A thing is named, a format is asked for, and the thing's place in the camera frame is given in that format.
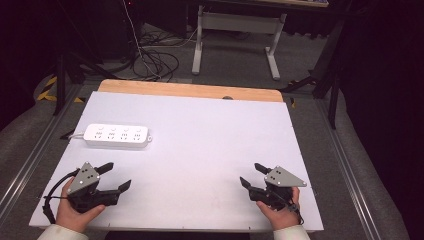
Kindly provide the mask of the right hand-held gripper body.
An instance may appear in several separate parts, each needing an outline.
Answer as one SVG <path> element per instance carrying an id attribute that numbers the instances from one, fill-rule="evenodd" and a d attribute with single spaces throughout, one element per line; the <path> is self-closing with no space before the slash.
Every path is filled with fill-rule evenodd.
<path id="1" fill-rule="evenodd" d="M 251 185 L 249 198 L 251 201 L 261 201 L 275 210 L 293 204 L 293 187 L 307 186 L 305 181 L 280 166 L 264 175 L 264 182 L 264 188 Z"/>

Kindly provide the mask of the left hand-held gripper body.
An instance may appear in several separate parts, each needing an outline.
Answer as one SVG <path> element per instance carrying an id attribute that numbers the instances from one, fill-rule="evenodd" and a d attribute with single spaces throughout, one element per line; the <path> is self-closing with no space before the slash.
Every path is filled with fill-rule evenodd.
<path id="1" fill-rule="evenodd" d="M 68 189 L 68 201 L 79 213 L 98 206 L 116 205 L 120 193 L 117 190 L 100 191 L 100 176 L 89 162 L 85 162 Z"/>

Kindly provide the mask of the person's left hand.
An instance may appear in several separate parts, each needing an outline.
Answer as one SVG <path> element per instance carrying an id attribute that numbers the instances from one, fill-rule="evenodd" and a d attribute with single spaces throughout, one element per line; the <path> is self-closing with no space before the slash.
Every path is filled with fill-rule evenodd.
<path id="1" fill-rule="evenodd" d="M 56 224 L 72 231 L 83 233 L 88 224 L 98 217 L 106 209 L 106 206 L 98 205 L 85 213 L 76 211 L 68 201 L 68 189 L 72 182 L 73 178 L 62 188 L 61 199 L 56 215 Z"/>

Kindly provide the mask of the person's right hand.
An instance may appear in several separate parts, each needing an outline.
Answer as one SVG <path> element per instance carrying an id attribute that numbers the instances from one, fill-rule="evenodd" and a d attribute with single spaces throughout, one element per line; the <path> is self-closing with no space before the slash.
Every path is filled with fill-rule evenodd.
<path id="1" fill-rule="evenodd" d="M 288 208 L 276 211 L 261 201 L 257 201 L 256 205 L 269 220 L 273 230 L 293 227 L 299 225 L 301 222 L 299 215 L 295 211 L 290 211 Z"/>

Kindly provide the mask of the white power strip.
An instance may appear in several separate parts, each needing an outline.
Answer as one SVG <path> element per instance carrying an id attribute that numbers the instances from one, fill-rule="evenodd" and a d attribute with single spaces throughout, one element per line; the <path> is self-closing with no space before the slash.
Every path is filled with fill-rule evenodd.
<path id="1" fill-rule="evenodd" d="M 90 124 L 83 139 L 91 146 L 141 149 L 152 141 L 152 136 L 145 126 Z"/>

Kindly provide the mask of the wooden table board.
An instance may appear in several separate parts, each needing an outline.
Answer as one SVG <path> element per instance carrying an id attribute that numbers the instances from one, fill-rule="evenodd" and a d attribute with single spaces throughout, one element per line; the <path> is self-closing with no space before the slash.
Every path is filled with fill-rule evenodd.
<path id="1" fill-rule="evenodd" d="M 233 100 L 282 102 L 283 96 L 277 90 L 228 86 L 196 85 L 183 83 L 145 82 L 106 79 L 100 83 L 100 92 L 181 96 Z"/>

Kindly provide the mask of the black metal stand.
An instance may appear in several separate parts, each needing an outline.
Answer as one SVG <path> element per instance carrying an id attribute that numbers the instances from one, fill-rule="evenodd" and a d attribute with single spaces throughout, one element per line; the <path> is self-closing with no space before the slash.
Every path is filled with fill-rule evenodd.
<path id="1" fill-rule="evenodd" d="M 332 129 L 336 128 L 335 117 L 340 87 L 339 78 L 336 75 L 338 67 L 337 47 L 344 24 L 345 21 L 342 19 L 336 22 L 310 75 L 281 89 L 281 92 L 289 93 L 315 82 L 316 85 L 312 91 L 312 96 L 315 99 L 323 99 L 327 92 L 330 91 L 327 119 Z"/>
<path id="2" fill-rule="evenodd" d="M 58 115 L 66 103 L 65 77 L 69 76 L 73 84 L 85 81 L 81 65 L 105 78 L 114 78 L 114 75 L 99 66 L 102 58 L 86 8 L 86 2 L 91 0 L 46 1 L 50 11 L 48 25 L 53 34 L 52 46 L 57 57 L 57 102 L 54 114 Z"/>

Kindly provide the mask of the white desk frame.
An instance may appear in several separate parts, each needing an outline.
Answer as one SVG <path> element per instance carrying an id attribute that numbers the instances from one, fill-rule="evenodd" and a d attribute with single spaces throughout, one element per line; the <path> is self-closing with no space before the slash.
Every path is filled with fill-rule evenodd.
<path id="1" fill-rule="evenodd" d="M 280 80 L 281 76 L 275 59 L 275 51 L 279 44 L 286 17 L 286 14 L 271 18 L 216 13 L 207 10 L 204 5 L 200 5 L 197 10 L 196 45 L 194 48 L 192 74 L 198 75 L 200 73 L 203 52 L 203 31 L 208 30 L 226 35 L 236 35 L 236 39 L 242 39 L 251 34 L 271 35 L 273 37 L 272 42 L 264 48 L 264 53 L 272 79 L 275 81 Z"/>

